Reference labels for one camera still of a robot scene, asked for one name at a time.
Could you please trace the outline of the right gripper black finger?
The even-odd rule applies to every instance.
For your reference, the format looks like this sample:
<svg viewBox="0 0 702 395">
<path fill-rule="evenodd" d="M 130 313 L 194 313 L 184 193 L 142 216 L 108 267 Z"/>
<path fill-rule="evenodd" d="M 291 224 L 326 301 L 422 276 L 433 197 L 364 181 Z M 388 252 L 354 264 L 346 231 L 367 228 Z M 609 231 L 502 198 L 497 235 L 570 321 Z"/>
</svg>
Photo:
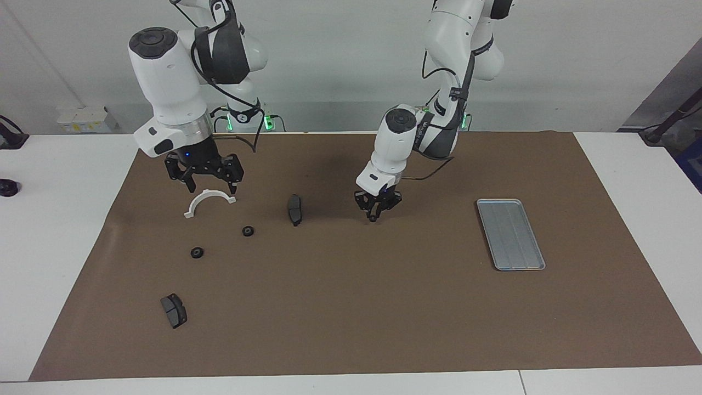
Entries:
<svg viewBox="0 0 702 395">
<path fill-rule="evenodd" d="M 244 169 L 236 154 L 222 159 L 222 179 L 227 183 L 231 195 L 236 194 L 237 185 L 244 178 Z"/>
<path fill-rule="evenodd" d="M 171 180 L 178 180 L 179 182 L 185 184 L 190 193 L 195 192 L 196 183 L 193 180 L 195 167 L 186 166 L 185 169 L 183 169 L 181 168 L 178 159 L 165 159 L 165 165 L 166 171 L 168 172 Z"/>
</svg>

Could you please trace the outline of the silver metal tray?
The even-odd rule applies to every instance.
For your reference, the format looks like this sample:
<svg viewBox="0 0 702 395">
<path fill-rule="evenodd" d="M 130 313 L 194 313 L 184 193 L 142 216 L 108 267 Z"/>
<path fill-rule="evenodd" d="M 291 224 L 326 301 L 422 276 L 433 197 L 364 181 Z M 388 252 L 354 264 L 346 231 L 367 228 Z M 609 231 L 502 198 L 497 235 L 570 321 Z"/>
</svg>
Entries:
<svg viewBox="0 0 702 395">
<path fill-rule="evenodd" d="M 531 272 L 546 268 L 520 200 L 479 199 L 476 206 L 494 267 L 499 272 Z"/>
</svg>

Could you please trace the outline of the brown paper table mat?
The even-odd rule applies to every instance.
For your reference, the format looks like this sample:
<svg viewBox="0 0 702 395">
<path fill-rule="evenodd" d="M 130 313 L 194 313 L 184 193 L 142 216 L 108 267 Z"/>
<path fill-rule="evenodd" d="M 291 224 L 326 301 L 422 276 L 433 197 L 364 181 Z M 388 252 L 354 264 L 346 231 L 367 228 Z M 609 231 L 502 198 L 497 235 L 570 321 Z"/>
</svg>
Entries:
<svg viewBox="0 0 702 395">
<path fill-rule="evenodd" d="M 31 380 L 702 364 L 574 135 L 466 133 L 370 223 L 353 194 L 373 139 L 268 135 L 256 154 L 220 140 L 244 181 L 194 218 L 163 160 L 138 153 Z M 494 267 L 479 199 L 523 203 L 544 270 Z"/>
</svg>

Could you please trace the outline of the stacked dark brake pad pair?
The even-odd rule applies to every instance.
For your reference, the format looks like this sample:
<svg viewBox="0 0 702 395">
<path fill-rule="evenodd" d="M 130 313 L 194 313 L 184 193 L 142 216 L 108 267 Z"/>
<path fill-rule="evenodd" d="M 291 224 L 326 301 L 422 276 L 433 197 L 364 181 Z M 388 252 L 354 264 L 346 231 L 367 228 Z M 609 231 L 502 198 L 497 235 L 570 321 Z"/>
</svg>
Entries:
<svg viewBox="0 0 702 395">
<path fill-rule="evenodd" d="M 176 294 L 170 294 L 165 297 L 160 298 L 161 307 L 165 311 L 165 315 L 168 318 L 169 325 L 173 329 L 179 328 L 181 325 L 188 321 L 188 315 L 186 314 L 185 305 L 183 301 Z"/>
</svg>

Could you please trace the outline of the black stand pole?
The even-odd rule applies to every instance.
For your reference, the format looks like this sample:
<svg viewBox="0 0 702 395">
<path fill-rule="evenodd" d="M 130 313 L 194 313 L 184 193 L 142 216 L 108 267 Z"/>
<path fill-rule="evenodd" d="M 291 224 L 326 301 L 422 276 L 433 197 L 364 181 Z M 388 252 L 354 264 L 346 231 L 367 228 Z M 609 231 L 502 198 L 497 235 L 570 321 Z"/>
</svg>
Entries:
<svg viewBox="0 0 702 395">
<path fill-rule="evenodd" d="M 697 114 L 700 110 L 702 110 L 702 87 L 699 87 L 691 97 L 687 98 L 677 110 L 672 112 L 662 122 L 642 128 L 639 131 L 639 136 L 647 145 L 655 146 L 660 142 L 667 130 L 679 121 Z"/>
</svg>

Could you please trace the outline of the blue crate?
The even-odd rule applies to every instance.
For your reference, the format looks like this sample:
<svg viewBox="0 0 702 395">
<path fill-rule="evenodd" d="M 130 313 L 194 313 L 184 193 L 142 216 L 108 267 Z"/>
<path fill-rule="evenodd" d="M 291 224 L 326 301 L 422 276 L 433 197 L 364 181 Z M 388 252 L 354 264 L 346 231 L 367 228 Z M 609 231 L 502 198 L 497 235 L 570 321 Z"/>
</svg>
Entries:
<svg viewBox="0 0 702 395">
<path fill-rule="evenodd" d="M 673 158 L 690 182 L 702 194 L 702 137 L 697 138 L 694 143 Z"/>
</svg>

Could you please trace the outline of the white curved plastic bracket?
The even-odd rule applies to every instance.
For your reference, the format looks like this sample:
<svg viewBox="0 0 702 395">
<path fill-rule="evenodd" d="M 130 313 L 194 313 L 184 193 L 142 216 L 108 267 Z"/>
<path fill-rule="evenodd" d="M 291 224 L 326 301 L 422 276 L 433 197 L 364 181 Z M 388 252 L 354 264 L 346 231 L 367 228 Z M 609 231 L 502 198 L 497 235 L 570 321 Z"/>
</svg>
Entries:
<svg viewBox="0 0 702 395">
<path fill-rule="evenodd" d="M 193 218 L 196 213 L 196 208 L 198 205 L 200 205 L 204 200 L 210 199 L 210 198 L 222 198 L 224 199 L 228 204 L 233 204 L 236 203 L 236 197 L 233 195 L 229 195 L 228 193 L 225 193 L 221 190 L 209 190 L 205 189 L 203 190 L 200 194 L 196 195 L 191 201 L 188 206 L 188 210 L 183 213 L 183 216 L 185 218 Z"/>
</svg>

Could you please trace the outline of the white wall socket box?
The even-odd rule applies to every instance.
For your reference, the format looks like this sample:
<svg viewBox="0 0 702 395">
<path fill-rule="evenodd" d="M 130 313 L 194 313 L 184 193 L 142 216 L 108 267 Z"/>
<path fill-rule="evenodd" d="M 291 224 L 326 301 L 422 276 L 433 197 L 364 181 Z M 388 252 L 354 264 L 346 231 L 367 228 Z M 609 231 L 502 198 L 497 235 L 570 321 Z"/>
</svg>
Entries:
<svg viewBox="0 0 702 395">
<path fill-rule="evenodd" d="M 116 133 L 120 129 L 105 106 L 60 109 L 56 125 L 65 133 Z"/>
</svg>

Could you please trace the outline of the black clamp mount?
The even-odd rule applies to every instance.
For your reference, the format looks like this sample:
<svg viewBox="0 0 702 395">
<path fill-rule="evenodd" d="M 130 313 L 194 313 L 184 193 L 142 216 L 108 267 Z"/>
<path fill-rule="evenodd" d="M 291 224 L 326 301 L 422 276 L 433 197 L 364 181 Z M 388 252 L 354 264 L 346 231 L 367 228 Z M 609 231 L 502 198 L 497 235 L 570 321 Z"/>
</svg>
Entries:
<svg viewBox="0 0 702 395">
<path fill-rule="evenodd" d="M 0 150 L 18 150 L 29 137 L 15 122 L 0 115 Z"/>
</svg>

